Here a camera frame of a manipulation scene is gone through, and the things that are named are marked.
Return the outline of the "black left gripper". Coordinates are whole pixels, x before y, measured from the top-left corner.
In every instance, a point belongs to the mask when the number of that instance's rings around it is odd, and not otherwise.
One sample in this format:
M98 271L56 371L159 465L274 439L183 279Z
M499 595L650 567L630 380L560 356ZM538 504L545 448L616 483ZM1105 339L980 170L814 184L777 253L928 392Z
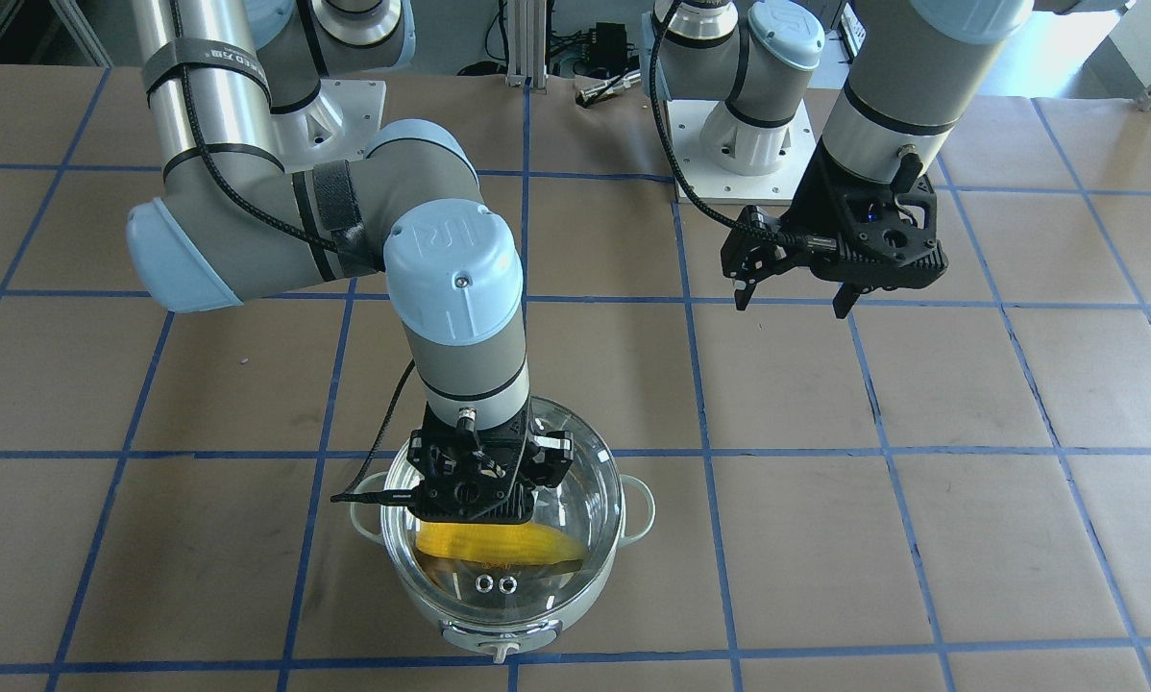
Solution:
M897 192L844 169L820 144L800 180L788 218L801 231L836 239L834 253L816 254L810 271L843 282L833 297L836 319L847 319L864 287L922 289L944 275L948 258L937 239L937 196L917 153L895 159ZM807 264L805 233L759 206L744 207L721 248L723 275L742 311L760 282Z

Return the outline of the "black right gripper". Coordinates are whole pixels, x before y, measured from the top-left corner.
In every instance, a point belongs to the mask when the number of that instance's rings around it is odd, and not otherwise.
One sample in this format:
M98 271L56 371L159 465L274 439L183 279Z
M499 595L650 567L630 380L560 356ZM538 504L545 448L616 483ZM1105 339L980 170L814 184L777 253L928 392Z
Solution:
M550 489L573 464L571 431L531 434L529 406L496 428L448 424L429 405L410 438L409 464L422 474L409 512L439 523L520 525L533 515L533 486ZM528 451L528 480L523 463Z

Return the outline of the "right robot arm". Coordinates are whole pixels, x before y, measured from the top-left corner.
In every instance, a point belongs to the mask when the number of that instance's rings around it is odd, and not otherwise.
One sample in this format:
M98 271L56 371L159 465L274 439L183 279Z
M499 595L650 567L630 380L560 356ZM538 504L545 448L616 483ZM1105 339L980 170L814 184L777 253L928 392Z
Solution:
M443 127L344 143L323 79L407 61L404 1L136 1L163 196L129 214L142 284L175 312L383 273L425 386L413 489L340 492L421 520L529 520L571 467L531 416L523 263Z

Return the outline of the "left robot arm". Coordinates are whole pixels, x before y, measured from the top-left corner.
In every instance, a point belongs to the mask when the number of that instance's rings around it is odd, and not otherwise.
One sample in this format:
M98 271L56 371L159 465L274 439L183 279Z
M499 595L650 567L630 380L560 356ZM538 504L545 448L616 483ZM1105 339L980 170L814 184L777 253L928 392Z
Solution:
M1031 1L862 3L864 44L782 216L711 210L656 127L689 201L729 230L721 268L735 307L747 307L761 281L796 267L839 286L838 318L875 289L922 289L944 275L928 167L1032 9ZM746 13L732 1L658 1L649 26L650 101L715 101L702 137L715 162L744 176L776 169L824 51L820 20L794 1L756 1Z

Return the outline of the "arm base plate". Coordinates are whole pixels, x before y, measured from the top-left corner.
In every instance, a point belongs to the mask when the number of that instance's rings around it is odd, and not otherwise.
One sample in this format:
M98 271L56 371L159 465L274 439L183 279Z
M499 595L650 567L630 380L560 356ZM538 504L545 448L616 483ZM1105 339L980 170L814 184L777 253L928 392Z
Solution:
M381 126L382 79L321 79L310 102L274 114L279 159L285 172L327 161L360 161Z
M706 203L790 205L816 149L807 105L778 128L738 121L724 102L668 102L673 154Z

